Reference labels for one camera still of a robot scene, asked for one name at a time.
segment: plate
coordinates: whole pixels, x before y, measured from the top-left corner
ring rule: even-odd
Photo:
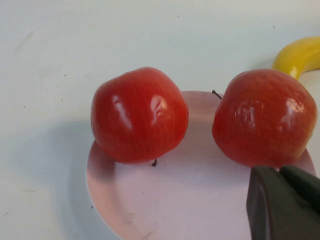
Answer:
[[[248,240],[246,212],[250,168],[215,144],[212,123],[220,100],[184,91],[189,126],[180,145],[152,162],[115,163],[94,142],[87,185],[106,228],[124,240]],[[311,174],[307,150],[296,165]]]

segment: white surface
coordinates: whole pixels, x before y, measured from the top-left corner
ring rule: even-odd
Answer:
[[[152,66],[182,90],[224,92],[284,45],[319,35],[319,9],[318,0],[2,0],[0,238],[98,239],[79,173],[102,82]],[[319,77],[301,77],[318,106]],[[308,144],[318,173],[319,143],[318,124]]]

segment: plastic apple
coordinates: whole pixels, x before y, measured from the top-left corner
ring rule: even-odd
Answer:
[[[152,67],[103,83],[92,100],[94,138],[120,163],[154,160],[174,149],[185,136],[188,121],[188,106],[179,88]]]
[[[300,158],[317,114],[314,99],[292,76],[273,69],[245,71],[229,83],[212,135],[240,164],[281,167]]]

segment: apple stem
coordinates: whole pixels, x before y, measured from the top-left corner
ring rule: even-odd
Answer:
[[[152,167],[157,166],[157,162],[158,162],[157,159],[155,159],[154,162],[152,163]]]
[[[222,97],[215,90],[212,90],[212,93],[216,95],[220,100],[222,99]]]

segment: toy banana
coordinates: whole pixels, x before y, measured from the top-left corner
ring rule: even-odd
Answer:
[[[320,36],[305,37],[288,44],[275,57],[272,68],[295,79],[304,72],[320,69]]]

